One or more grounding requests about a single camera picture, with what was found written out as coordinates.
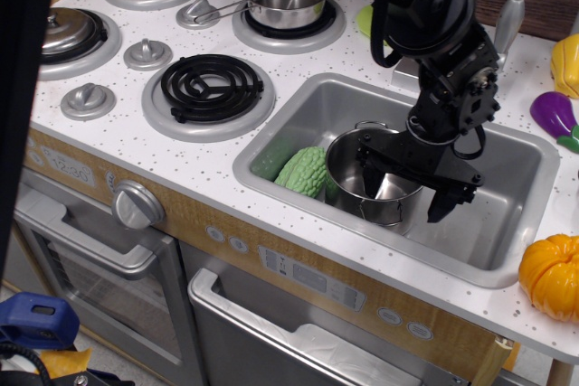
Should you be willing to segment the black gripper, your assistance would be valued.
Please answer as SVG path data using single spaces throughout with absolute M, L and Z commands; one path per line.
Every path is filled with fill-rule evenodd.
M 471 202 L 484 184 L 484 175 L 456 156 L 450 145 L 426 144 L 408 130 L 373 133 L 357 149 L 356 159 L 363 167 L 364 192 L 368 198 L 380 196 L 385 174 L 430 189 L 429 223 L 443 220 L 458 203 Z

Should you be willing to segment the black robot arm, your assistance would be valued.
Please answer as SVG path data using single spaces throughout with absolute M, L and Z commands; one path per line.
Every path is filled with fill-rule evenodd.
M 366 191 L 377 195 L 386 174 L 434 191 L 428 221 L 471 202 L 484 177 L 470 161 L 481 151 L 456 150 L 459 138 L 483 129 L 500 105 L 498 53 L 475 17 L 475 0 L 373 0 L 370 47 L 385 68 L 401 59 L 419 67 L 420 94 L 399 133 L 378 130 L 360 139 L 356 159 Z

